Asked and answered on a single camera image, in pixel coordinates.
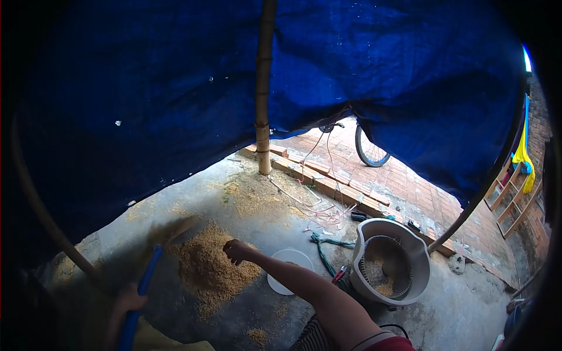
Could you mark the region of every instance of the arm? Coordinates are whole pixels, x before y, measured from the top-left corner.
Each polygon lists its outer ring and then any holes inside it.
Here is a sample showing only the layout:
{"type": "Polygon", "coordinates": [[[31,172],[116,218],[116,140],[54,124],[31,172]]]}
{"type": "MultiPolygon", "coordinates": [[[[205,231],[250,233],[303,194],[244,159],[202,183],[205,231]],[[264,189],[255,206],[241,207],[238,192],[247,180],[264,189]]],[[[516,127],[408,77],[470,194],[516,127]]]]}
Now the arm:
{"type": "Polygon", "coordinates": [[[136,311],[141,309],[148,298],[146,296],[139,296],[137,293],[136,284],[127,284],[113,304],[113,309],[107,324],[105,338],[103,340],[103,349],[105,351],[114,351],[117,349],[117,340],[121,333],[123,320],[128,311],[136,311]]]}
{"type": "Polygon", "coordinates": [[[357,301],[322,276],[266,256],[236,239],[226,243],[224,252],[236,265],[244,260],[257,264],[287,289],[309,302],[322,327],[342,350],[350,350],[382,332],[357,301]]]}

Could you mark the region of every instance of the blue broom handle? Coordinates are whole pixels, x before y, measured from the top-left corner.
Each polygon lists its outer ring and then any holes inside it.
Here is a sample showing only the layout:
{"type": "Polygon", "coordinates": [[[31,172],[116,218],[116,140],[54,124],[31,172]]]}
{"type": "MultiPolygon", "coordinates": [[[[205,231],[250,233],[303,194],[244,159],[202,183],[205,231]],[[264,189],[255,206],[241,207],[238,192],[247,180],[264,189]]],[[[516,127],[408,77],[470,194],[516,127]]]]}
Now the blue broom handle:
{"type": "MultiPolygon", "coordinates": [[[[154,253],[152,254],[152,259],[146,267],[142,278],[140,278],[139,287],[137,292],[140,296],[146,295],[148,290],[148,284],[156,268],[156,263],[162,255],[162,246],[160,244],[154,246],[154,253]]],[[[140,311],[129,311],[125,317],[125,322],[123,323],[123,329],[121,329],[121,336],[119,338],[119,344],[117,349],[119,351],[131,351],[133,349],[133,338],[137,330],[137,324],[139,322],[139,317],[141,316],[140,311]]]]}

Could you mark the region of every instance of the hand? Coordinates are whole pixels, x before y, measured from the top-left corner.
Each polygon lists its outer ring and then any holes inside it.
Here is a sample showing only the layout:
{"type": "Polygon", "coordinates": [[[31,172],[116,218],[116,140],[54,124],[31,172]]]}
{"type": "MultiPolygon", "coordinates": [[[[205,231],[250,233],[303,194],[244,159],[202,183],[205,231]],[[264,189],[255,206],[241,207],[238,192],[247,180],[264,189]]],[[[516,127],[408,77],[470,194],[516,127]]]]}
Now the hand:
{"type": "Polygon", "coordinates": [[[135,283],[127,284],[117,296],[115,300],[115,309],[122,312],[136,311],[146,305],[147,296],[139,296],[137,293],[138,285],[135,283]]]}
{"type": "Polygon", "coordinates": [[[244,260],[251,261],[252,255],[256,253],[254,249],[238,239],[230,240],[224,244],[223,251],[230,258],[230,261],[237,266],[244,260]]]}

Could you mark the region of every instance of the bamboo pole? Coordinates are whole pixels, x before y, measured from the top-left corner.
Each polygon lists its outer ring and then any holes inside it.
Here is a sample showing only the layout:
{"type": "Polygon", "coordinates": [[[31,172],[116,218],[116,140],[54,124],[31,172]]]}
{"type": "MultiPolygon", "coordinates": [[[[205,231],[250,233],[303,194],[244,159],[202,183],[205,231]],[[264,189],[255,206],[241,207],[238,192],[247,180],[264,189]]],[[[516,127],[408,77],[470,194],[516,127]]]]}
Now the bamboo pole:
{"type": "Polygon", "coordinates": [[[66,235],[57,226],[49,211],[45,208],[43,201],[37,194],[37,190],[33,185],[33,180],[29,175],[27,165],[25,164],[24,156],[20,148],[19,134],[17,130],[17,118],[14,117],[12,122],[11,130],[11,148],[12,148],[12,158],[16,166],[16,171],[18,178],[20,179],[21,188],[24,194],[27,196],[29,204],[31,205],[33,211],[39,218],[39,221],[45,228],[45,231],[51,236],[58,247],[66,253],[66,255],[71,259],[86,275],[90,278],[97,286],[100,286],[101,280],[99,278],[98,271],[82,256],[81,253],[74,248],[72,243],[68,240],[66,235]]]}
{"type": "Polygon", "coordinates": [[[256,56],[256,153],[260,173],[271,172],[269,160],[269,74],[271,72],[271,52],[273,50],[273,31],[277,0],[264,0],[260,16],[260,35],[257,41],[256,56]]]}
{"type": "MultiPolygon", "coordinates": [[[[522,75],[519,78],[519,98],[517,99],[516,106],[523,105],[523,97],[525,96],[524,89],[523,89],[524,83],[525,83],[525,77],[522,75]]],[[[503,168],[505,160],[507,160],[507,158],[509,157],[509,154],[511,152],[511,145],[513,144],[513,140],[515,140],[515,136],[517,135],[517,130],[519,129],[520,122],[521,122],[521,110],[519,108],[516,108],[515,115],[511,119],[511,128],[507,134],[507,138],[505,139],[504,147],[501,149],[500,154],[496,159],[496,162],[492,166],[492,169],[490,169],[490,172],[488,173],[485,182],[482,184],[480,189],[476,192],[474,197],[470,200],[468,206],[461,212],[461,214],[456,219],[456,221],[453,224],[451,224],[451,226],[445,231],[445,233],[443,233],[443,235],[441,235],[439,238],[437,238],[437,240],[435,240],[429,245],[429,247],[427,248],[429,254],[431,254],[438,247],[443,245],[443,243],[446,242],[447,239],[450,238],[460,228],[460,226],[468,219],[468,217],[472,214],[472,212],[474,212],[476,206],[478,206],[480,201],[482,201],[485,194],[488,192],[488,189],[490,188],[490,186],[492,186],[492,184],[497,178],[497,175],[500,173],[501,169],[503,168]]]]}

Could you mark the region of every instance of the bucket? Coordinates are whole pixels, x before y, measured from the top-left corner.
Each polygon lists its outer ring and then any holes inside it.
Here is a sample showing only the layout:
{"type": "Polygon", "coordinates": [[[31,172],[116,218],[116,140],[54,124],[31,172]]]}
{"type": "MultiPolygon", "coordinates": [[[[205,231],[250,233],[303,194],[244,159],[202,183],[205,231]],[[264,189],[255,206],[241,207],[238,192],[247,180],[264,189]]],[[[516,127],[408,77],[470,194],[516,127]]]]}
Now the bucket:
{"type": "Polygon", "coordinates": [[[429,283],[429,255],[425,242],[405,226],[384,218],[373,218],[363,221],[357,227],[357,241],[353,250],[353,266],[351,267],[351,284],[362,296],[389,306],[406,306],[419,300],[429,283]],[[399,298],[391,299],[379,294],[359,270],[360,261],[365,253],[365,242],[376,235],[394,238],[404,248],[411,261],[411,285],[408,291],[399,298]]]}

